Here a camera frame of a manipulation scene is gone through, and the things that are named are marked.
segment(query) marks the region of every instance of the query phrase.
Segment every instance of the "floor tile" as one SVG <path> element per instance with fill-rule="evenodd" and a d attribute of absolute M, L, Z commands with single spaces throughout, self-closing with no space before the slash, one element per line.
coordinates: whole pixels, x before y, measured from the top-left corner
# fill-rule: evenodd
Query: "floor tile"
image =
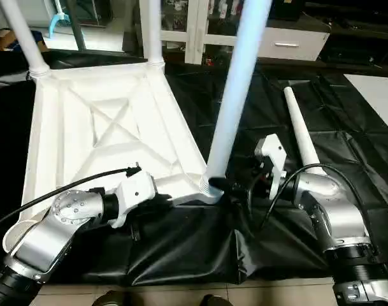
<path fill-rule="evenodd" d="M 282 287 L 333 284 L 331 277 L 320 279 L 246 280 L 240 285 L 227 284 L 228 288 Z"/>
<path fill-rule="evenodd" d="M 141 291 L 131 294 L 133 306 L 199 306 L 205 295 L 217 295 L 227 299 L 226 289 Z"/>
<path fill-rule="evenodd" d="M 120 286 L 98 286 L 96 293 L 106 293 L 109 290 L 129 291 L 129 292 L 146 292 L 146 291 L 187 291 L 187 290 L 207 290 L 207 289 L 225 289 L 225 283 L 209 283 L 209 284 L 192 284 L 192 285 L 169 285 L 169 286 L 136 286 L 136 287 L 120 287 Z"/>
<path fill-rule="evenodd" d="M 95 295 L 38 295 L 31 306 L 92 306 Z"/>
<path fill-rule="evenodd" d="M 45 285 L 39 295 L 87 295 L 96 293 L 94 285 Z"/>
<path fill-rule="evenodd" d="M 235 306 L 336 306 L 332 285 L 229 288 Z"/>

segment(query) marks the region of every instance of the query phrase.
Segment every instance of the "stool leg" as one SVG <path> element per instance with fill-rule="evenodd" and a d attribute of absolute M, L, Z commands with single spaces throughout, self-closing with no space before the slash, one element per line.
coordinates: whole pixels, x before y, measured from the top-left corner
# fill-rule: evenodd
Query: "stool leg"
<path fill-rule="evenodd" d="M 60 19 L 61 18 L 58 14 L 55 14 L 52 17 L 51 23 L 49 24 L 49 38 L 52 38 L 52 36 L 54 35 L 54 29 L 55 29 L 56 23 L 58 23 Z"/>

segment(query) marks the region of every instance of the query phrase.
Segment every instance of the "glass cabinet door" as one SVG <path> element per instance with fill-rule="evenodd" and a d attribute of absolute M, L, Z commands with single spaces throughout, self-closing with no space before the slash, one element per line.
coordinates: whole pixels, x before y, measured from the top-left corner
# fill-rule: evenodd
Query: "glass cabinet door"
<path fill-rule="evenodd" d="M 243 3 L 244 0 L 200 0 L 195 64 L 212 64 L 212 58 L 231 53 L 230 46 L 236 41 Z"/>
<path fill-rule="evenodd" d="M 150 0 L 140 0 L 141 26 L 147 58 Z M 161 0 L 162 52 L 167 61 L 193 62 L 199 0 Z"/>

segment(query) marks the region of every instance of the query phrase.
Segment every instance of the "drawer handle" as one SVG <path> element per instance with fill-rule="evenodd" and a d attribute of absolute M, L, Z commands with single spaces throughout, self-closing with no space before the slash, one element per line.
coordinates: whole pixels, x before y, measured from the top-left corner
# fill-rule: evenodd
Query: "drawer handle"
<path fill-rule="evenodd" d="M 287 48 L 298 48 L 298 47 L 300 47 L 297 43 L 275 43 L 275 46 L 287 47 Z"/>

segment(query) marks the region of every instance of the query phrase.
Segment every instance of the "blue object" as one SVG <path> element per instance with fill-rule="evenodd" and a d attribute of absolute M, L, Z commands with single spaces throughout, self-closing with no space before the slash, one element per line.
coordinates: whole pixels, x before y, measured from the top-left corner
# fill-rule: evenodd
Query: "blue object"
<path fill-rule="evenodd" d="M 65 13 L 57 13 L 52 17 L 51 23 L 49 24 L 49 38 L 52 38 L 54 35 L 54 29 L 58 21 L 65 20 L 67 22 L 71 22 L 69 16 Z"/>

